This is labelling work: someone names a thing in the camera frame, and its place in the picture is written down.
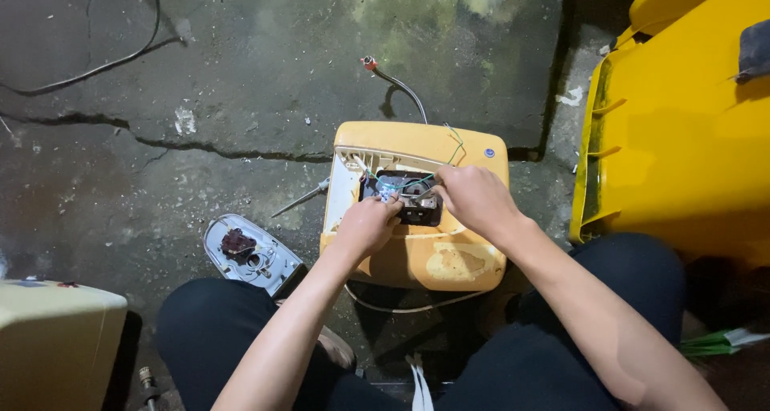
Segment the black cable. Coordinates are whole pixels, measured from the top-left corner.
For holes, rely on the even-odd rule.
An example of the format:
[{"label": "black cable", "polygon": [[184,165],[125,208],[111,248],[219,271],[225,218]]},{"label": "black cable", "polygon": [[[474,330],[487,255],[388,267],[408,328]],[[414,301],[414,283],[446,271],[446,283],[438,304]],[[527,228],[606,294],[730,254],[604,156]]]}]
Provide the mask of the black cable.
[{"label": "black cable", "polygon": [[86,71],[83,74],[80,74],[78,76],[75,76],[73,78],[67,79],[65,81],[59,81],[56,83],[51,83],[48,85],[45,85],[43,87],[37,87],[35,89],[19,89],[16,87],[11,87],[3,82],[0,82],[0,87],[4,87],[5,89],[9,91],[13,91],[19,95],[28,95],[28,96],[34,96],[34,95],[40,95],[42,93],[51,92],[53,90],[57,90],[62,87],[66,87],[68,85],[71,85],[76,82],[80,82],[84,79],[87,79],[91,76],[94,76],[96,74],[101,73],[102,71],[107,71],[113,67],[117,67],[119,65],[122,65],[123,63],[133,61],[140,55],[142,55],[144,52],[149,49],[149,47],[152,45],[152,42],[155,40],[155,36],[158,34],[158,28],[160,25],[160,0],[155,0],[155,27],[152,29],[152,35],[149,37],[149,41],[147,41],[147,44],[144,45],[141,49],[138,51],[131,53],[127,57],[120,58],[117,61],[112,61],[110,63],[105,63],[101,67],[94,68],[91,71]]},{"label": "black cable", "polygon": [[417,108],[419,109],[419,115],[423,117],[423,121],[426,124],[428,123],[428,116],[425,115],[425,109],[423,108],[423,104],[419,101],[419,98],[417,98],[417,94],[414,93],[414,91],[412,91],[411,89],[409,89],[409,86],[405,85],[402,81],[399,81],[397,78],[388,76],[387,74],[377,69],[377,62],[374,61],[373,57],[367,56],[367,57],[364,57],[361,61],[369,71],[374,73],[380,79],[389,81],[392,84],[399,87],[402,91],[406,92],[409,98],[411,98],[412,101],[414,101],[414,103],[417,104]]}]

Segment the person's right hand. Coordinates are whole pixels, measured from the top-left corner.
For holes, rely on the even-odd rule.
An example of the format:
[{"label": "person's right hand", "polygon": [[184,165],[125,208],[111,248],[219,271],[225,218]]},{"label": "person's right hand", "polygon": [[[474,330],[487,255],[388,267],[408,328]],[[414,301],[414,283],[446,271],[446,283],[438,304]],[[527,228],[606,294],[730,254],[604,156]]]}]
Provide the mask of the person's right hand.
[{"label": "person's right hand", "polygon": [[445,164],[436,172],[436,179],[440,184],[435,190],[449,212],[493,244],[515,221],[524,218],[503,181],[489,169]]}]

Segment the red hose fitting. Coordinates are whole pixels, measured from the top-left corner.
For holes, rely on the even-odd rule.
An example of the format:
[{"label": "red hose fitting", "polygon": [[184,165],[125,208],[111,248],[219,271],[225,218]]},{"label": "red hose fitting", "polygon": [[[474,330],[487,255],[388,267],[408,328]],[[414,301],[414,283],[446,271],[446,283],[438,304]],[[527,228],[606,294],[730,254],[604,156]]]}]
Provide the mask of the red hose fitting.
[{"label": "red hose fitting", "polygon": [[369,71],[377,68],[377,61],[375,61],[374,58],[371,56],[362,57],[361,62],[363,62],[363,67]]}]

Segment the person's left hand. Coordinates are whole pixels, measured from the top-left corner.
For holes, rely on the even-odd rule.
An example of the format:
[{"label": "person's left hand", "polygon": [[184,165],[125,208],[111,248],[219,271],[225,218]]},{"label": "person's left hand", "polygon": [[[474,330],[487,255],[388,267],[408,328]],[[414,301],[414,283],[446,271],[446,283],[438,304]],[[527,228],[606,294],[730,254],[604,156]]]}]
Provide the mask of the person's left hand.
[{"label": "person's left hand", "polygon": [[361,200],[345,212],[332,244],[355,256],[357,262],[353,267],[357,267],[385,246],[393,227],[401,221],[395,217],[401,208],[403,202],[396,193],[387,202],[382,202],[380,196]]}]

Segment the hand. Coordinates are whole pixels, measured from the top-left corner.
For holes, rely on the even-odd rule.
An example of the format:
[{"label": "hand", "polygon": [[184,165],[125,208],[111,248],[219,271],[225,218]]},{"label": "hand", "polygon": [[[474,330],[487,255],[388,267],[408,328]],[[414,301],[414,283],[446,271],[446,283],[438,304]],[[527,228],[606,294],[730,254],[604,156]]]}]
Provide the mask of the hand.
[{"label": "hand", "polygon": [[401,222],[395,217],[403,208],[398,194],[393,193],[387,202],[380,196],[370,196],[350,207],[342,217],[333,245],[343,248],[357,259],[353,268],[363,259],[379,251],[393,234],[393,227]]},{"label": "hand", "polygon": [[524,217],[503,181],[487,168],[445,164],[436,172],[436,179],[440,185],[435,190],[449,212],[492,244],[500,242],[512,223]]}]

